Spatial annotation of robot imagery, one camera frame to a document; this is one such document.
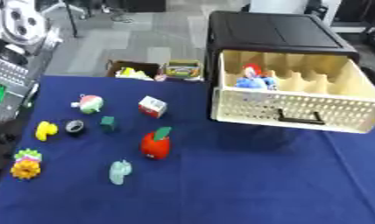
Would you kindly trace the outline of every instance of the black tape roll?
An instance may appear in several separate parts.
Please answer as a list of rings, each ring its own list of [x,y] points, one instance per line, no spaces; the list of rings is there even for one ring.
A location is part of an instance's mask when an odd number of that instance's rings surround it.
[[[65,131],[72,137],[77,137],[84,133],[85,125],[82,120],[73,120],[67,123]]]

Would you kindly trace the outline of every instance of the colorful toy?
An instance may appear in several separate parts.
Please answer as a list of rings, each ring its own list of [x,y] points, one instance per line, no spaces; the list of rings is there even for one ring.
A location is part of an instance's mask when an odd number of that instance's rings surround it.
[[[141,141],[141,152],[149,158],[162,159],[167,157],[170,151],[171,127],[162,127],[156,132],[144,136]]]
[[[269,90],[277,90],[276,81],[273,77],[262,78]]]
[[[11,167],[11,174],[18,179],[32,179],[40,174],[42,155],[36,150],[20,150],[14,158],[15,164]]]
[[[124,183],[124,176],[131,174],[132,168],[131,163],[126,162],[125,160],[116,161],[112,163],[110,167],[110,181],[114,185],[122,185]]]
[[[167,104],[147,95],[138,104],[138,109],[149,116],[160,118],[166,112]]]
[[[114,131],[116,128],[116,122],[114,116],[104,116],[102,117],[102,121],[100,123],[102,126],[103,131],[111,132]]]
[[[82,120],[73,120],[67,123],[65,126],[65,131],[71,137],[78,137],[85,131],[84,121]]]
[[[153,81],[153,79],[145,74],[143,71],[136,71],[132,67],[122,67],[116,72],[116,78],[130,78],[136,80]]]
[[[103,106],[103,98],[97,95],[81,95],[80,102],[72,102],[72,108],[80,108],[84,114],[99,112]]]
[[[40,166],[35,161],[23,160],[11,167],[11,174],[18,179],[32,179],[40,174]]]
[[[244,76],[248,79],[262,77],[263,73],[261,67],[256,64],[249,63],[244,65]]]
[[[36,128],[35,137],[42,142],[47,140],[47,136],[53,136],[58,133],[58,126],[55,123],[40,122]]]
[[[254,88],[254,89],[268,89],[265,82],[261,78],[238,78],[237,88]]]
[[[20,150],[16,155],[14,155],[16,162],[22,160],[31,160],[40,163],[42,161],[42,154],[38,153],[36,150]]]
[[[246,64],[244,67],[244,77],[238,78],[235,87],[252,89],[276,90],[276,81],[270,74],[263,73],[256,64]]]

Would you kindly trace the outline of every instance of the small white box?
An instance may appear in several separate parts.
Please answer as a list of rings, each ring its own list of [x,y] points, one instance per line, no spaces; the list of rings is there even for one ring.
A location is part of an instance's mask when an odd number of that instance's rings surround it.
[[[167,110],[167,103],[147,95],[138,104],[138,109],[149,116],[160,118]]]

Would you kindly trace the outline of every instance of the green cube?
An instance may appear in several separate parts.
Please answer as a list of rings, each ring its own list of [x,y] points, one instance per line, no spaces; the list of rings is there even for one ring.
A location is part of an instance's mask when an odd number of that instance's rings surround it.
[[[102,126],[103,131],[111,132],[114,131],[116,128],[116,122],[114,116],[104,116],[102,117],[102,121],[100,123]]]

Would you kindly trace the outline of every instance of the green toy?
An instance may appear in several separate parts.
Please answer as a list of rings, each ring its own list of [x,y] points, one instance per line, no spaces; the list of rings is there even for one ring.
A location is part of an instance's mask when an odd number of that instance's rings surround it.
[[[102,121],[100,123],[102,126],[103,131],[111,132],[116,129],[116,122],[114,116],[104,116],[102,117]]]
[[[42,154],[38,153],[36,150],[26,149],[20,150],[14,155],[16,161],[21,161],[23,159],[42,161]]]
[[[131,174],[131,163],[126,160],[116,161],[110,167],[109,178],[114,185],[120,186],[124,183],[124,176]]]

